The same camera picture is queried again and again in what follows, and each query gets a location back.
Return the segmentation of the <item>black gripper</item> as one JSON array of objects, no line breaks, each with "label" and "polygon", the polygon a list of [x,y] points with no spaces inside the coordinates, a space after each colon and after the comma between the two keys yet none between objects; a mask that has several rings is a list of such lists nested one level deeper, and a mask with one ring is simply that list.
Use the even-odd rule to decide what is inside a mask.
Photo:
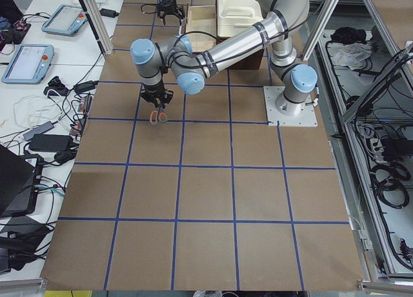
[{"label": "black gripper", "polygon": [[159,0],[155,4],[155,13],[163,24],[166,25],[166,16],[172,15],[178,18],[179,24],[185,19],[185,10],[182,5],[178,5],[176,0]]},{"label": "black gripper", "polygon": [[155,90],[142,89],[139,95],[146,102],[154,104],[155,107],[165,107],[172,100],[174,92],[165,88]]}]

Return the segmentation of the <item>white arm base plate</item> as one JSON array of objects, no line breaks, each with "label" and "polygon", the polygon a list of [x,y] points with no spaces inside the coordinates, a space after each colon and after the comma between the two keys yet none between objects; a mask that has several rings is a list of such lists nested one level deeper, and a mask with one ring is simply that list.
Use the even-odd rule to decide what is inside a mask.
[{"label": "white arm base plate", "polygon": [[268,126],[317,127],[311,95],[302,103],[291,103],[284,97],[285,87],[264,86]]}]

